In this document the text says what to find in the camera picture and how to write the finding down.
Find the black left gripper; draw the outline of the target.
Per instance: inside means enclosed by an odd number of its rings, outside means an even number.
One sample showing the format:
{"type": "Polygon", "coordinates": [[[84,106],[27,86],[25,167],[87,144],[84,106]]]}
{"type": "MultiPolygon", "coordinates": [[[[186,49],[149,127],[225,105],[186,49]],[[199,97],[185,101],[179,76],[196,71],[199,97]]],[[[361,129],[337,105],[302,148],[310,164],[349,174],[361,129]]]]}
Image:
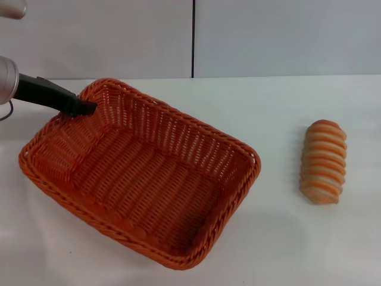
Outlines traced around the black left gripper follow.
{"type": "Polygon", "coordinates": [[[79,100],[77,95],[41,77],[19,75],[14,99],[53,108],[70,116],[93,115],[97,103],[79,100]]]}

